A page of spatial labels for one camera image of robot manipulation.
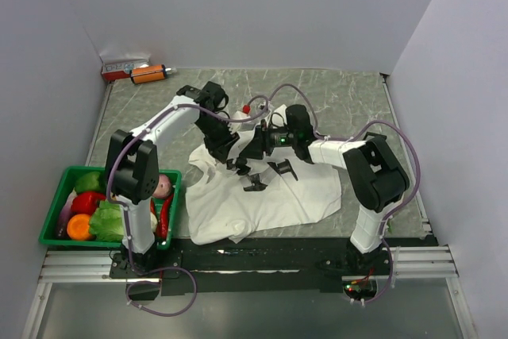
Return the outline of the white printed t-shirt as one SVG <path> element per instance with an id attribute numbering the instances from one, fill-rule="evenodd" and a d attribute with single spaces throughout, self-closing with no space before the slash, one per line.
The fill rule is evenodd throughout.
<path id="1" fill-rule="evenodd" d="M 337 169 L 301 161 L 290 147 L 248 162 L 265 184 L 263 191 L 246 191 L 247 178 L 227 170 L 204 145 L 188 162 L 202 172 L 186 191 L 190 238 L 197 245 L 226 238 L 239 242 L 260 230 L 316 223 L 341 208 Z"/>

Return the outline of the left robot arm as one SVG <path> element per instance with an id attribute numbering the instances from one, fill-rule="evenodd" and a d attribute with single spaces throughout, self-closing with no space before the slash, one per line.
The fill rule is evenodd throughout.
<path id="1" fill-rule="evenodd" d="M 119 129 L 111 136 L 106 159 L 107 192 L 114 194 L 120 204 L 125 230 L 121 250 L 136 275 L 147 277 L 157 266 L 150 199 L 160 176 L 158 150 L 170 144 L 181 130 L 196 125 L 210 155 L 225 163 L 239 140 L 226 119 L 218 115 L 228 102 L 219 84 L 208 82 L 202 89 L 186 85 L 144 124 L 128 132 Z"/>

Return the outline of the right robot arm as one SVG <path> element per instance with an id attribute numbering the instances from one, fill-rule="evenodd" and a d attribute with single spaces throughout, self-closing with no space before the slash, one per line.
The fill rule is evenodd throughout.
<path id="1" fill-rule="evenodd" d="M 290 161 L 273 160 L 276 149 L 291 148 L 307 164 L 327 164 L 347 171 L 360 204 L 348 245 L 348 268 L 364 274 L 375 263 L 382 248 L 385 217 L 401 205 L 409 178 L 388 145 L 385 136 L 368 133 L 362 141 L 332 141 L 318 138 L 304 105 L 285 109 L 281 125 L 261 120 L 249 130 L 238 132 L 226 167 L 241 178 L 245 191 L 264 191 L 274 175 L 289 173 L 299 180 Z"/>

